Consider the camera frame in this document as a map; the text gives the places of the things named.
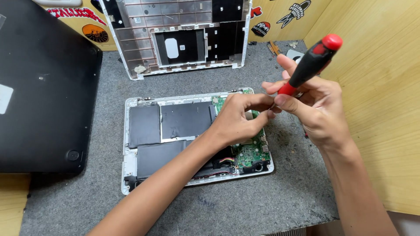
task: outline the black laptop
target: black laptop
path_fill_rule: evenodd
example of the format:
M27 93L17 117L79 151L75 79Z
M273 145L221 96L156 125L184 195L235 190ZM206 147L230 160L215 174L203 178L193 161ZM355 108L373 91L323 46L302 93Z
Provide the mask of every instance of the black laptop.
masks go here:
M0 172L83 170L101 62L36 3L0 1Z

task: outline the screwdriver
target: screwdriver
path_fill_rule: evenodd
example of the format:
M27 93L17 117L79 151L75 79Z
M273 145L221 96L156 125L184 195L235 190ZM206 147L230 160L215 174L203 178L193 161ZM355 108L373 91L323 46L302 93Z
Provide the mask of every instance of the screwdriver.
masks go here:
M290 80L280 88L278 94L293 95L299 86L328 66L342 44L343 40L336 34L323 37L303 55Z

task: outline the green circuit board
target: green circuit board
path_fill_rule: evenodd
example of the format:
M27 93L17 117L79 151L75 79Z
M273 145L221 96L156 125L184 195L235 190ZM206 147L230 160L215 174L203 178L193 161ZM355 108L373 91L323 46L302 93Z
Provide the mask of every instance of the green circuit board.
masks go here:
M249 91L249 90L244 90L243 92L246 94L253 93L252 91ZM226 100L226 97L220 97L220 96L212 97L212 102L213 102L213 105L215 106L216 114L218 114L220 110L222 109L222 106L225 100ZM259 112L255 110L252 110L251 112L254 119L259 114ZM234 155L236 156L235 166L237 166L237 168L251 167L252 161L257 161L257 160L264 161L264 160L270 159L270 154L268 152L268 147L267 147L267 140L265 138L264 131L262 129L256 136L247 140L246 142L242 144L233 145L232 149L233 149Z

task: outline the forearm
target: forearm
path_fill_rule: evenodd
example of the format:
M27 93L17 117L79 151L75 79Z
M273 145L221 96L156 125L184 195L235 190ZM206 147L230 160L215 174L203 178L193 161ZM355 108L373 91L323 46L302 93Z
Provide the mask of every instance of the forearm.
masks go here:
M340 149L320 148L335 192L346 236L398 235L364 167L353 142Z
M206 145L208 139L199 136L121 200L88 235L145 235L192 176L219 151L217 145Z

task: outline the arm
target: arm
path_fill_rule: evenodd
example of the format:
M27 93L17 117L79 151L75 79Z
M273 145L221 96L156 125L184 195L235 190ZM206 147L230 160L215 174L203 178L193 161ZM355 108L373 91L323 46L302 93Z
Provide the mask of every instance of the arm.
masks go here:
M274 118L265 94L229 95L211 127L122 199L87 235L145 235L193 175L219 150L255 136ZM245 111L261 111L247 121Z
M264 82L268 94L276 93L293 74L296 63L284 55L277 62L285 69L282 81ZM279 94L274 101L295 114L318 147L333 185L343 230L347 236L397 236L352 140L344 116L338 83L314 77L298 88L296 99Z

